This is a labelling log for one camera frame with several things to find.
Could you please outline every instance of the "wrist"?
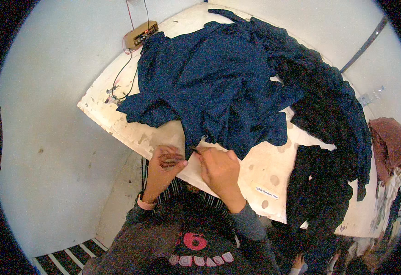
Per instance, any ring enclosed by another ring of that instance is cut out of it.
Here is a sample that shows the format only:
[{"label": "wrist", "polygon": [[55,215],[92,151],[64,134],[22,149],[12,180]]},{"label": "wrist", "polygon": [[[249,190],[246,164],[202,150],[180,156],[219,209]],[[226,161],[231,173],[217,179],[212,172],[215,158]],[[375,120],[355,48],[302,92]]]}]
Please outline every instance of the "wrist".
[{"label": "wrist", "polygon": [[241,212],[246,206],[246,200],[240,190],[227,192],[225,195],[222,195],[220,199],[225,203],[226,207],[228,207],[231,214]]},{"label": "wrist", "polygon": [[155,195],[153,192],[148,190],[147,188],[144,191],[144,194],[142,195],[141,201],[148,203],[148,204],[153,204],[156,202],[158,195]]}]

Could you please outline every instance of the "electrical box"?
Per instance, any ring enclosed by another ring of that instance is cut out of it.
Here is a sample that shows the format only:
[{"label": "electrical box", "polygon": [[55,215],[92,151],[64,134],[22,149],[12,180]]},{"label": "electrical box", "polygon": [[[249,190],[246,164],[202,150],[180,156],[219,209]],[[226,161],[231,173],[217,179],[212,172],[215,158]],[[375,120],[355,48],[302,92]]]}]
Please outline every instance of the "electrical box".
[{"label": "electrical box", "polygon": [[158,31],[158,22],[156,21],[148,21],[139,27],[135,28],[131,32],[127,33],[124,36],[124,42],[126,44],[126,48],[128,49],[137,49],[142,43],[145,41],[147,36],[153,35]]}]

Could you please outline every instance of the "striped fabric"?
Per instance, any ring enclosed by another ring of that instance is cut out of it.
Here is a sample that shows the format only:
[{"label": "striped fabric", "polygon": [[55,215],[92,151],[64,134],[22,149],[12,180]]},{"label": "striped fabric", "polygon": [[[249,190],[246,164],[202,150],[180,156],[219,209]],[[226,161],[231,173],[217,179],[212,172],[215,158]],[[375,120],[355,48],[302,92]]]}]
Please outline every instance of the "striped fabric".
[{"label": "striped fabric", "polygon": [[[148,160],[143,157],[141,159],[142,164],[142,190],[145,190],[147,187],[147,176],[148,176]],[[162,204],[163,202],[176,197],[180,193],[183,193],[187,189],[187,182],[179,179],[176,177],[171,181],[170,186],[161,193],[158,197],[158,205]],[[228,209],[223,204],[223,201],[218,197],[208,194],[207,192],[200,191],[199,192],[200,198],[202,202],[206,205],[211,207],[214,211],[217,211],[222,217],[223,220],[226,222],[226,225],[229,227],[229,231],[232,237],[237,239],[236,232],[231,222],[230,213]]]},{"label": "striped fabric", "polygon": [[93,238],[65,250],[32,258],[32,263],[41,275],[81,275],[87,260],[99,257],[105,251],[107,248]]}]

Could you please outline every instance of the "electric cable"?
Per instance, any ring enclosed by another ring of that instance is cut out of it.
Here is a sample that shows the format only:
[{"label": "electric cable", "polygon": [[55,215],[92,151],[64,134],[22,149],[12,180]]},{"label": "electric cable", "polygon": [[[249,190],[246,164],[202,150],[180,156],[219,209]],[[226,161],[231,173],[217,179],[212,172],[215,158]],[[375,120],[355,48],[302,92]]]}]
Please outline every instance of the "electric cable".
[{"label": "electric cable", "polygon": [[[143,42],[143,45],[144,45],[145,42],[147,41],[148,34],[149,34],[148,30],[150,30],[150,25],[149,25],[149,20],[148,20],[148,9],[147,9],[147,4],[145,3],[145,0],[144,0],[144,6],[145,6],[145,11],[147,12],[147,36],[145,37],[145,40],[144,40],[144,42]],[[129,10],[130,22],[132,23],[132,27],[133,27],[132,16],[131,16],[131,14],[130,14],[130,9],[129,9],[129,4],[128,4],[128,3],[127,3],[127,9]],[[118,97],[115,97],[115,96],[113,95],[113,88],[115,87],[116,79],[118,79],[119,74],[120,74],[120,73],[122,72],[122,70],[127,66],[127,64],[130,63],[130,61],[132,60],[132,50],[131,50],[130,48],[129,48],[129,52],[130,52],[130,59],[127,61],[127,63],[126,63],[126,64],[121,68],[121,70],[118,72],[118,74],[117,74],[116,77],[115,77],[115,80],[113,80],[111,95],[112,95],[112,98],[115,99],[115,100],[124,99],[124,98],[126,98],[126,97],[131,93],[131,91],[132,91],[132,89],[133,89],[133,84],[135,83],[135,77],[136,77],[136,75],[137,75],[137,73],[138,73],[138,68],[136,68],[135,74],[133,75],[133,80],[132,80],[132,85],[131,85],[131,87],[130,87],[130,91],[129,91],[125,96],[119,97],[119,98],[118,98]]]},{"label": "electric cable", "polygon": [[148,9],[147,9],[147,4],[145,3],[145,0],[144,0],[144,6],[145,6],[145,11],[147,12],[147,36],[145,37],[143,45],[147,41],[148,33],[149,33],[149,30],[150,30],[150,25],[149,25],[149,21],[148,21]]},{"label": "electric cable", "polygon": [[132,14],[130,14],[129,3],[127,2],[127,0],[126,0],[126,4],[127,4],[127,10],[129,10],[130,22],[132,23],[132,30],[134,30],[135,27],[133,26]]},{"label": "electric cable", "polygon": [[130,91],[129,91],[125,96],[123,96],[123,97],[115,97],[115,96],[113,95],[113,88],[115,87],[116,79],[118,79],[119,74],[120,74],[120,73],[122,72],[122,70],[127,66],[127,64],[129,64],[130,61],[132,60],[132,50],[131,50],[130,48],[129,48],[129,52],[130,52],[130,59],[129,59],[129,60],[127,61],[127,63],[121,68],[121,70],[119,71],[119,73],[116,75],[115,80],[113,80],[111,95],[112,95],[112,98],[113,98],[113,99],[116,99],[116,100],[124,99],[124,98],[126,98],[126,97],[130,94],[130,92],[131,92],[132,89],[133,89],[133,84],[135,83],[136,74],[137,74],[137,72],[138,72],[138,69],[136,68],[135,75],[133,76],[133,80],[132,80],[132,85],[131,85],[131,87],[130,87]]}]

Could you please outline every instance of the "white wall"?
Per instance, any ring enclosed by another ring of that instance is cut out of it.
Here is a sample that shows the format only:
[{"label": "white wall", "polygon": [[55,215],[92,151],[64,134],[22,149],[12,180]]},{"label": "white wall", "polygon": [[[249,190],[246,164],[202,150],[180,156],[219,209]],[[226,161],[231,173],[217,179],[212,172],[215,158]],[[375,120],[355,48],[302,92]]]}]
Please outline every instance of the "white wall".
[{"label": "white wall", "polygon": [[[158,22],[199,0],[148,0]],[[146,21],[142,0],[133,23]],[[41,1],[21,27],[0,75],[0,200],[28,257],[95,236],[126,146],[77,107],[131,30],[124,0]]]},{"label": "white wall", "polygon": [[[384,15],[372,0],[210,0],[285,28],[341,69],[372,34]],[[401,123],[401,43],[387,25],[344,76],[363,95],[385,86],[368,106],[372,117]]]}]

